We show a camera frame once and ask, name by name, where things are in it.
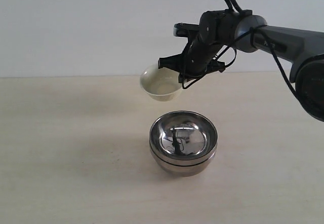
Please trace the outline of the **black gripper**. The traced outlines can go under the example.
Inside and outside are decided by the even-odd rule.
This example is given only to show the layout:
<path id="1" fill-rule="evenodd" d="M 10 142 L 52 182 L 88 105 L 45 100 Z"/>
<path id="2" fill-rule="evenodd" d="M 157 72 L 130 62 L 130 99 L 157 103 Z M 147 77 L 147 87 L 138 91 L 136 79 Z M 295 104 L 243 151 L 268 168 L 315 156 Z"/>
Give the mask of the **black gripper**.
<path id="1" fill-rule="evenodd" d="M 224 45 L 206 45 L 198 40 L 187 44 L 181 54 L 158 59 L 158 69 L 167 68 L 179 72 L 178 82 L 199 79 L 207 74 L 223 72 L 225 63 L 212 60 Z"/>

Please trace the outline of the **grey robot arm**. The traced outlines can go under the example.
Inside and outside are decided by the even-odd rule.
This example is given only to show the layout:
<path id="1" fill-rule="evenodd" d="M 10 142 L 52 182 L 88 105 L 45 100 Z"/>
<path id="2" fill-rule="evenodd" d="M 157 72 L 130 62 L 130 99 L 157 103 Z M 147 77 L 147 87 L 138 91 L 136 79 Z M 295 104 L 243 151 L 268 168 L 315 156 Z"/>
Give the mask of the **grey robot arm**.
<path id="1" fill-rule="evenodd" d="M 283 76 L 286 84 L 309 115 L 323 120 L 322 32 L 270 26 L 250 10 L 223 10 L 204 12 L 199 24 L 175 24 L 174 36 L 188 39 L 184 50 L 160 58 L 158 67 L 176 71 L 179 83 L 224 71 L 227 65 L 219 59 L 230 48 L 245 53 L 261 50 L 275 61 L 291 63 L 289 75 Z"/>

